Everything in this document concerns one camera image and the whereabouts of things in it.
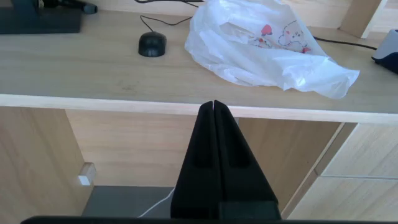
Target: black object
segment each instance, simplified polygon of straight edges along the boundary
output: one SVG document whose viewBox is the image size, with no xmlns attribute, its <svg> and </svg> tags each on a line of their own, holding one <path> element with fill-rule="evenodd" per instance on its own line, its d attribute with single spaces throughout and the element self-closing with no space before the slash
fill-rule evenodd
<svg viewBox="0 0 398 224">
<path fill-rule="evenodd" d="M 33 217 L 22 224 L 393 224 L 397 222 L 355 222 L 323 220 L 181 220 L 149 218 Z"/>
<path fill-rule="evenodd" d="M 158 32 L 148 32 L 139 39 L 138 53 L 145 57 L 159 57 L 166 52 L 166 36 Z"/>
<path fill-rule="evenodd" d="M 0 8 L 0 34 L 55 34 L 80 31 L 78 9 L 39 9 L 37 0 L 12 0 Z"/>
<path fill-rule="evenodd" d="M 184 1 L 184 0 L 145 0 L 145 1 L 135 0 L 135 2 L 138 2 L 141 4 L 150 3 L 150 2 L 159 2 L 159 1 L 203 2 L 202 0 L 188 0 L 188 1 Z"/>
<path fill-rule="evenodd" d="M 150 31 L 152 31 L 152 32 L 153 32 L 154 30 L 153 30 L 152 28 L 150 28 L 150 26 L 149 26 L 142 18 L 150 19 L 150 20 L 153 20 L 153 21 L 163 22 L 164 24 L 169 25 L 169 26 L 176 26 L 176 25 L 179 25 L 179 24 L 182 23 L 182 22 L 185 22 L 185 21 L 187 21 L 187 20 L 192 19 L 192 17 L 188 17 L 188 18 L 186 18 L 186 19 L 181 20 L 180 22 L 176 22 L 176 23 L 171 24 L 171 23 L 162 21 L 162 20 L 160 20 L 160 19 L 155 19 L 155 18 L 143 16 L 143 15 L 140 15 L 139 18 L 141 19 L 141 21 L 142 21 L 142 22 L 150 29 Z"/>
<path fill-rule="evenodd" d="M 363 45 L 363 44 L 350 43 L 350 42 L 337 41 L 337 40 L 327 40 L 327 39 L 323 39 L 323 38 L 319 38 L 319 37 L 315 37 L 315 36 L 313 36 L 313 38 L 315 40 L 320 40 L 320 41 L 329 42 L 329 43 L 353 45 L 353 46 L 358 46 L 358 47 L 364 47 L 367 49 L 377 50 L 377 48 L 375 48 L 375 47 L 371 47 L 371 46 Z"/>
<path fill-rule="evenodd" d="M 228 107 L 199 109 L 175 187 L 172 218 L 280 220 L 278 200 Z"/>
<path fill-rule="evenodd" d="M 81 9 L 85 14 L 96 14 L 98 7 L 92 3 L 79 0 L 43 0 L 44 7 L 55 8 L 57 6 L 69 7 L 71 9 Z"/>
<path fill-rule="evenodd" d="M 381 58 L 381 59 L 377 59 L 372 57 L 372 59 L 374 60 L 374 62 L 378 65 L 383 66 L 384 68 L 395 72 L 396 74 L 398 74 L 398 52 L 394 52 L 389 54 L 388 56 Z"/>
</svg>

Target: white cable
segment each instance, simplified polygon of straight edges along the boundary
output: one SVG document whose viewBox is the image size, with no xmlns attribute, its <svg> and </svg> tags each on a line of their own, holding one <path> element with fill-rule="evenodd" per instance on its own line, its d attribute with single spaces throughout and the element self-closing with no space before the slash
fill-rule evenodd
<svg viewBox="0 0 398 224">
<path fill-rule="evenodd" d="M 143 217 L 144 215 L 146 215 L 148 212 L 150 212 L 152 209 L 154 209 L 156 206 L 158 206 L 160 203 L 166 201 L 167 199 L 169 199 L 169 197 L 173 194 L 174 189 L 172 191 L 170 191 L 169 195 L 166 198 L 163 198 L 162 200 L 158 201 L 156 204 L 154 204 L 153 206 L 151 206 L 151 208 L 149 208 L 148 210 L 146 210 L 142 215 L 138 216 L 138 218 Z"/>
</svg>

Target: desk surface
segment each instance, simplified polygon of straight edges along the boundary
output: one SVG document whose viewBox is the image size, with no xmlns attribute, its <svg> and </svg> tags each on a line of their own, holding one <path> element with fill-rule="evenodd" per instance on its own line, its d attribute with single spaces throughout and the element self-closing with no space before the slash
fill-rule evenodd
<svg viewBox="0 0 398 224">
<path fill-rule="evenodd" d="M 331 100 L 313 92 L 224 81 L 184 50 L 188 22 L 148 23 L 167 36 L 163 57 L 137 53 L 138 40 L 148 30 L 132 12 L 86 16 L 81 34 L 0 36 L 0 105 L 196 114 L 200 104 L 217 99 L 240 117 L 398 123 L 398 75 L 376 65 L 373 50 L 320 42 L 340 65 L 361 70 L 348 95 Z M 376 46 L 382 39 L 362 41 L 331 29 L 312 32 Z"/>
</svg>

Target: wooden cabinet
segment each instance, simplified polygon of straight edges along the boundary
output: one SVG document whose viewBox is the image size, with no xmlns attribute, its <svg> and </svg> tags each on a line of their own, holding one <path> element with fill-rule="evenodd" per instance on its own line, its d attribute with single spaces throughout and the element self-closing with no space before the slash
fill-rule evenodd
<svg viewBox="0 0 398 224">
<path fill-rule="evenodd" d="M 346 124 L 289 218 L 397 221 L 397 158 L 397 126 Z"/>
<path fill-rule="evenodd" d="M 318 177 L 289 219 L 398 220 L 398 180 Z"/>
<path fill-rule="evenodd" d="M 67 110 L 95 185 L 174 186 L 196 116 Z M 240 118 L 283 210 L 340 123 Z"/>
<path fill-rule="evenodd" d="M 0 223 L 81 215 L 83 164 L 65 110 L 0 107 Z"/>
</svg>

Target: wooden desk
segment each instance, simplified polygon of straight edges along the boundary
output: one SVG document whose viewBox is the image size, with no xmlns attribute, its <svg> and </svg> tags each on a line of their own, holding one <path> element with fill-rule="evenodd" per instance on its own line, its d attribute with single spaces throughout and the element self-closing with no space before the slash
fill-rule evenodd
<svg viewBox="0 0 398 224">
<path fill-rule="evenodd" d="M 169 27 L 150 21 L 167 36 L 167 53 L 141 57 L 138 40 L 148 30 L 138 15 L 87 16 L 81 34 L 0 36 L 0 105 L 193 115 L 200 104 L 217 99 L 237 117 L 398 123 L 398 76 L 373 63 L 373 50 L 320 42 L 340 65 L 361 70 L 348 95 L 331 100 L 218 78 L 183 48 L 188 22 Z M 356 40 L 334 29 L 313 33 Z"/>
<path fill-rule="evenodd" d="M 182 19 L 154 17 L 166 21 Z M 10 204 L 35 207 L 35 201 L 21 196 L 17 202 L 8 200 L 1 205 L 11 215 L 0 218 L 14 221 L 35 214 L 78 215 L 90 193 L 76 182 L 77 170 L 82 166 L 81 157 L 85 162 L 94 162 L 96 185 L 173 186 L 190 139 L 194 115 L 202 103 L 210 100 L 229 105 L 235 117 L 240 118 L 239 126 L 279 198 L 284 217 L 293 211 L 292 217 L 313 218 L 309 204 L 316 199 L 319 207 L 331 203 L 333 194 L 320 198 L 309 196 L 310 192 L 327 194 L 325 185 L 329 184 L 324 179 L 333 181 L 330 178 L 336 176 L 386 178 L 383 172 L 360 174 L 343 170 L 347 171 L 345 173 L 329 167 L 336 166 L 330 162 L 333 158 L 341 161 L 337 166 L 350 163 L 338 157 L 340 152 L 351 150 L 345 147 L 348 141 L 354 145 L 355 142 L 368 142 L 356 148 L 358 154 L 353 156 L 357 158 L 357 166 L 352 169 L 373 162 L 360 155 L 383 147 L 378 156 L 385 156 L 385 159 L 379 159 L 374 166 L 383 166 L 389 161 L 385 169 L 397 170 L 396 163 L 392 162 L 394 157 L 389 155 L 396 155 L 392 141 L 395 136 L 391 134 L 395 133 L 395 126 L 391 125 L 398 124 L 398 76 L 374 64 L 371 60 L 374 51 L 320 42 L 325 52 L 340 65 L 361 70 L 348 95 L 342 100 L 331 100 L 316 93 L 244 87 L 224 81 L 196 64 L 184 50 L 187 22 L 175 27 L 152 21 L 150 25 L 167 36 L 167 53 L 163 57 L 138 55 L 139 37 L 148 30 L 139 20 L 139 14 L 131 12 L 101 11 L 88 16 L 81 34 L 0 36 L 0 106 L 3 106 L 0 110 L 0 154 L 19 157 L 19 154 L 25 155 L 28 148 L 41 155 L 17 159 L 19 162 L 14 164 L 4 163 L 0 165 L 1 170 L 10 170 L 7 171 L 9 180 L 14 176 L 29 178 L 19 175 L 27 170 L 34 172 L 36 179 L 45 180 L 44 171 L 58 167 L 56 164 L 61 160 L 64 166 L 57 170 L 60 171 L 58 176 L 64 179 L 60 182 L 71 183 L 64 191 L 70 193 L 73 189 L 82 193 L 61 194 L 57 200 L 85 198 L 79 201 L 79 209 L 70 204 L 61 212 L 60 208 L 50 209 L 54 206 L 48 203 L 42 205 L 41 210 L 20 214 L 14 212 Z M 338 30 L 311 30 L 319 37 L 375 46 L 383 38 L 371 35 L 369 40 L 358 40 Z M 366 125 L 378 128 L 373 135 L 376 139 L 390 134 L 386 141 L 392 144 L 361 139 L 360 136 L 373 130 Z M 50 156 L 49 162 L 37 171 L 42 156 L 68 154 L 67 151 L 53 151 L 65 142 L 74 142 L 70 153 L 75 156 Z M 73 175 L 64 176 L 63 170 L 71 170 L 71 167 Z M 389 174 L 387 178 L 392 186 L 397 186 L 398 175 L 394 171 L 385 173 Z M 10 182 L 13 184 L 6 185 L 6 182 L 1 185 L 10 192 L 18 185 L 27 185 L 16 180 Z M 42 182 L 35 183 L 36 190 L 32 192 L 39 195 L 39 202 L 44 192 L 37 189 Z M 51 189 L 59 184 L 48 182 L 45 186 Z M 396 191 L 392 192 L 393 198 L 397 198 Z M 374 201 L 375 198 L 369 198 L 366 203 Z M 317 218 L 339 218 L 339 215 Z M 345 218 L 377 219 L 378 215 L 380 211 L 373 210 L 362 217 Z M 390 213 L 387 217 L 389 220 L 398 218 Z"/>
</svg>

